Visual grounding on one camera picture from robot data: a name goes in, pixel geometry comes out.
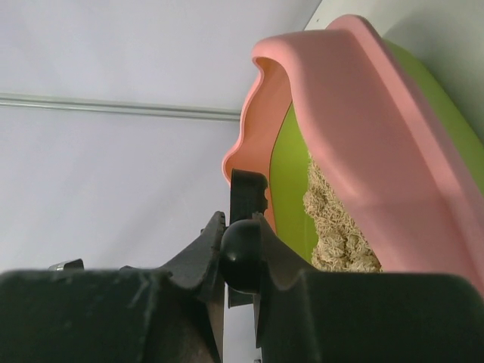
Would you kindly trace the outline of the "pink green litter box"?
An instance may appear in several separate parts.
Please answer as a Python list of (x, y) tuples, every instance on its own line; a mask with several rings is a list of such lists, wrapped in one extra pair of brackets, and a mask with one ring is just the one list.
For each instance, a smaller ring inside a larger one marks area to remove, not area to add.
[(426, 70), (357, 15), (263, 39), (251, 58), (258, 75), (222, 171), (266, 177), (276, 235), (313, 266), (313, 159), (382, 272), (456, 275), (482, 291), (483, 148)]

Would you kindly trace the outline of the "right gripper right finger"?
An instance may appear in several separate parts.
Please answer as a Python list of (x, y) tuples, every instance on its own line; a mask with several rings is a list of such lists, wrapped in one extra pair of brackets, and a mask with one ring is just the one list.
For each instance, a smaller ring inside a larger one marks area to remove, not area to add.
[(319, 271), (260, 230), (265, 362), (481, 362), (483, 300), (455, 275)]

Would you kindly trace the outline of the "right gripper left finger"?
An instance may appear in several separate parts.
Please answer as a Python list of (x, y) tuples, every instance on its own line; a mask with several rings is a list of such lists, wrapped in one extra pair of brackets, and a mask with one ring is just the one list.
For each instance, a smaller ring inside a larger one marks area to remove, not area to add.
[(220, 362), (225, 216), (159, 268), (1, 276), (3, 362)]

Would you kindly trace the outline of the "black litter scoop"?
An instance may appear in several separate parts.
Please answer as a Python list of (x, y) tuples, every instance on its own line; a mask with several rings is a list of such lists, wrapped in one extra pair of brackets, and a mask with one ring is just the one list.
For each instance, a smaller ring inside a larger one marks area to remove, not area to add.
[(228, 285), (228, 306), (245, 306), (259, 292), (262, 236), (253, 216), (268, 208), (264, 175), (241, 169), (231, 171), (230, 218), (220, 249), (220, 270)]

